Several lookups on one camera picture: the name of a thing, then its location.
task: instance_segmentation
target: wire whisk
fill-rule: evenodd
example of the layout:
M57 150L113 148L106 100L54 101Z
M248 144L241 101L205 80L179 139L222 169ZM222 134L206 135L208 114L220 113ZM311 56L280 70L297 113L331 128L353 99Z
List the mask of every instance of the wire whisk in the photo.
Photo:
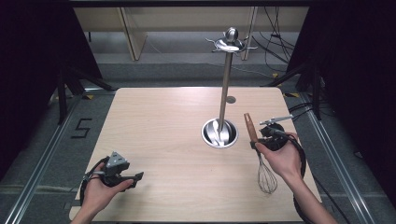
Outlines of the wire whisk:
M257 183L264 193L272 194L277 189L277 180L272 171L262 161L262 154L256 150L259 158L259 170L257 171Z

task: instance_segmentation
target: finger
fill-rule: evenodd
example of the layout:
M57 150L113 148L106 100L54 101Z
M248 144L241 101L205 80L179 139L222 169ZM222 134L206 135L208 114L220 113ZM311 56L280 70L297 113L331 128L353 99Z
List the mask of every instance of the finger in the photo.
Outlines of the finger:
M260 151L260 153L264 154L264 157L266 157L268 153L271 153L271 150L261 143L256 143L254 146Z
M105 166L105 163L101 162L98 166L96 166L95 171L101 171L104 166Z
M96 166L96 168L95 168L94 171L101 171L102 168L103 168L104 166L105 166L105 164L104 164L103 162L101 162L101 163L99 163L98 166ZM91 176L91 179L95 179L95 178L98 178L98 177L99 177L99 175L93 174L93 175Z
M132 179L127 179L122 182L120 182L118 185L114 186L112 189L114 190L115 193L121 192L125 189L128 189L129 186L131 186L134 183Z

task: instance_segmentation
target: aluminum rail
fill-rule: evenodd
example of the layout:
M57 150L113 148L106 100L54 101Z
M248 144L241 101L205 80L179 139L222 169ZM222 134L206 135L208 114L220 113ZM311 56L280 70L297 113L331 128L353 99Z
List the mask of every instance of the aluminum rail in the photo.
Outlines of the aluminum rail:
M47 170L47 167L52 159L52 156L56 151L56 148L64 135L64 130L69 124L73 111L75 110L80 100L81 97L75 97L75 99L73 99L73 101L71 102L69 106L70 112L68 113L67 117L64 119L64 122L59 124L58 127L56 128L54 134L49 140L49 144L47 145L40 160L38 161L38 164L36 165L32 175L30 176L29 180L24 186L21 195L19 196L18 200L11 208L7 217L7 221L6 221L7 224L11 224L11 223L14 224L21 222L21 219L30 201L32 201L32 198L35 195L35 189L37 188L38 183L41 180L41 177Z
M300 95L302 97L303 103L310 102L306 93L301 93ZM326 150L332 166L334 167L334 170L337 173L338 178L340 179L341 185L344 187L346 195L352 203L352 206L355 209L359 220L361 221L361 223L376 223L373 215L369 211L366 201L364 201L364 198L361 196L361 192L352 180L352 177L350 176L347 168L345 167L343 161L338 155L338 152L336 151L335 146L332 143L330 136L327 134L322 122L316 119L312 111L308 112L308 117L311 120L315 131L318 134L320 142L323 144L324 149Z

